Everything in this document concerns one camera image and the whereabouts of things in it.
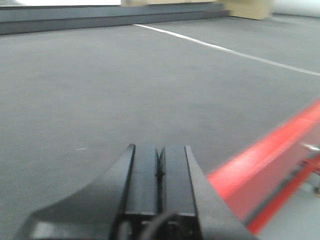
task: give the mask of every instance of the white wall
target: white wall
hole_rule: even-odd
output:
[[[120,5],[121,0],[15,0],[27,6]]]
[[[274,0],[273,6],[278,14],[320,17],[320,0]]]

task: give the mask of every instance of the black plastic bracket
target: black plastic bracket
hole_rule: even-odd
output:
[[[32,213],[14,240],[256,240],[189,146],[130,144],[94,182]]]

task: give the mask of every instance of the metal bolt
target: metal bolt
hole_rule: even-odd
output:
[[[311,145],[311,144],[307,144],[307,143],[304,143],[302,144],[305,148],[309,149],[310,151],[312,152],[320,152],[320,147],[318,146],[315,146],[315,145]]]

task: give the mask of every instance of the white line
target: white line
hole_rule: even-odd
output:
[[[245,54],[245,53],[238,52],[238,51],[234,51],[234,50],[222,47],[222,46],[218,46],[218,45],[210,44],[210,43],[207,43],[207,42],[204,42],[204,41],[200,41],[198,39],[195,39],[195,38],[192,38],[192,37],[189,37],[189,36],[185,36],[185,35],[181,35],[179,33],[175,33],[175,32],[172,32],[172,31],[166,31],[166,30],[162,30],[162,29],[155,28],[155,27],[152,27],[152,26],[146,26],[146,25],[141,25],[141,24],[134,24],[134,25],[138,26],[138,27],[146,28],[146,29],[151,29],[151,30],[154,30],[154,31],[157,31],[157,32],[160,32],[160,33],[169,34],[169,35],[175,36],[175,37],[180,38],[180,39],[185,39],[185,40],[188,40],[188,41],[196,43],[196,44],[200,44],[200,45],[203,45],[203,46],[206,46],[206,47],[209,47],[209,48],[212,48],[212,49],[216,49],[216,50],[219,50],[219,51],[222,51],[222,52],[226,52],[226,53],[229,53],[229,54],[237,55],[237,56],[240,56],[240,57],[243,57],[243,58],[246,58],[246,59],[255,60],[255,61],[258,61],[258,62],[261,62],[261,63],[277,66],[277,67],[280,67],[280,68],[283,68],[283,69],[289,69],[289,70],[300,72],[300,73],[304,73],[304,74],[320,76],[320,72],[309,71],[309,70],[305,70],[305,69],[302,69],[302,68],[299,68],[299,67],[290,66],[290,65],[282,64],[282,63],[279,63],[279,62],[276,62],[276,61],[267,60],[267,59],[264,59],[264,58],[261,58],[261,57],[252,56],[252,55]]]
[[[87,150],[87,147],[82,147],[82,148],[77,148],[76,151],[82,151],[82,150]]]

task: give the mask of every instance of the red frame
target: red frame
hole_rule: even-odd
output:
[[[304,144],[319,143],[320,100],[207,177],[243,221],[308,156]],[[265,224],[249,228],[257,233]]]
[[[269,220],[281,209],[290,197],[299,189],[312,172],[319,170],[320,155],[315,159],[308,159],[306,166],[291,180],[291,182],[256,216],[248,229],[258,234]]]

